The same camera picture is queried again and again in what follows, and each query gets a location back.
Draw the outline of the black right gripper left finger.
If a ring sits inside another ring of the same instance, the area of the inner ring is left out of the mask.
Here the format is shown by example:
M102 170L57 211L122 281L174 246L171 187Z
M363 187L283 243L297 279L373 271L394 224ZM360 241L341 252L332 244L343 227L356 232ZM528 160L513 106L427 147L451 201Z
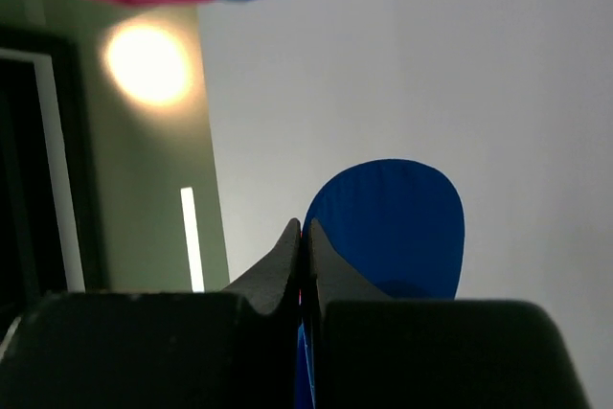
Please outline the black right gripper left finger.
M5 408L289 408L301 231L222 290L43 298L1 347Z

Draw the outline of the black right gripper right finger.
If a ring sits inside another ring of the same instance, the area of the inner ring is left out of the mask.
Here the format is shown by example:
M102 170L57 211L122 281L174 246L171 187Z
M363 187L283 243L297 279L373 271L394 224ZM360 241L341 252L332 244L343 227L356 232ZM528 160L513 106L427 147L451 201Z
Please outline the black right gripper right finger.
M320 408L585 408L555 322L519 301L394 300L308 236Z

